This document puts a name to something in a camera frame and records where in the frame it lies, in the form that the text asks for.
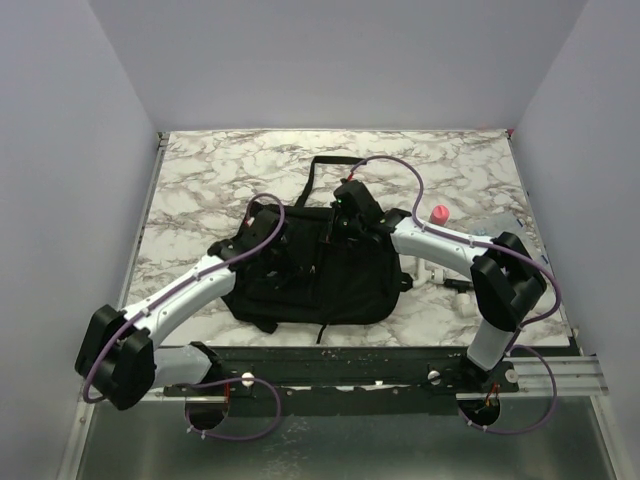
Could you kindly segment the black student backpack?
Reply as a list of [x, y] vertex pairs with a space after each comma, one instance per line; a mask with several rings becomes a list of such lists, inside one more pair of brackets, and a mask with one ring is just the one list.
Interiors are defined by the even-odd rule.
[[[400, 258], [393, 249], [327, 241], [332, 203], [310, 207], [310, 174], [302, 193], [284, 207], [287, 229], [236, 271], [223, 301], [235, 319], [274, 333], [281, 324], [370, 325], [395, 309], [400, 291]], [[251, 215], [275, 204], [253, 202]]]

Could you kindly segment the pink cap glue bottle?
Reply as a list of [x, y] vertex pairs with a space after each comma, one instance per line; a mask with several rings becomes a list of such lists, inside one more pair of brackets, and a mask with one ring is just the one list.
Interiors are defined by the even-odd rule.
[[431, 211], [429, 222], [438, 225], [444, 226], [450, 217], [450, 211], [445, 205], [436, 205]]

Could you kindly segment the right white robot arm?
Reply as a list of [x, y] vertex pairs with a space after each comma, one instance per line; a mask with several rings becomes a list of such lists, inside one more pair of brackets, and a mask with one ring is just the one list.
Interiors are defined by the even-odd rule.
[[460, 379], [474, 392], [493, 384], [495, 367], [517, 328], [546, 291], [546, 281], [519, 237], [508, 232], [495, 238], [464, 236], [437, 225], [419, 226], [407, 211], [383, 211], [357, 180], [339, 186], [334, 198], [336, 239], [388, 247], [472, 282], [482, 321], [460, 367]]

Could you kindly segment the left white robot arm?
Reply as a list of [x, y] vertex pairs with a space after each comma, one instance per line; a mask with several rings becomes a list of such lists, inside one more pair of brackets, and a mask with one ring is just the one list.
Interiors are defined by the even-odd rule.
[[170, 333], [208, 303], [234, 289], [239, 267], [281, 237], [285, 210], [258, 212], [234, 240], [219, 242], [194, 267], [136, 304], [96, 310], [82, 340], [75, 371], [84, 379], [83, 400], [107, 400], [119, 410], [153, 388], [154, 352]]

